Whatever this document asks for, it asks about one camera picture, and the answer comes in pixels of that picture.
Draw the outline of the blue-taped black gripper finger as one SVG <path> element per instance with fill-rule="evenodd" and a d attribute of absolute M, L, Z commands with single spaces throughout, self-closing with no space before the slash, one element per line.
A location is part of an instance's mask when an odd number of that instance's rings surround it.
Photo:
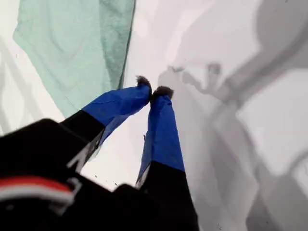
<path fill-rule="evenodd" d="M 137 186 L 154 209 L 151 230 L 197 231 L 198 216 L 187 183 L 172 96 L 173 90 L 166 86 L 152 94 Z"/>
<path fill-rule="evenodd" d="M 151 95 L 149 80 L 137 76 L 135 87 L 106 92 L 61 124 L 88 142 L 95 141 L 99 147 L 129 116 L 146 106 Z"/>

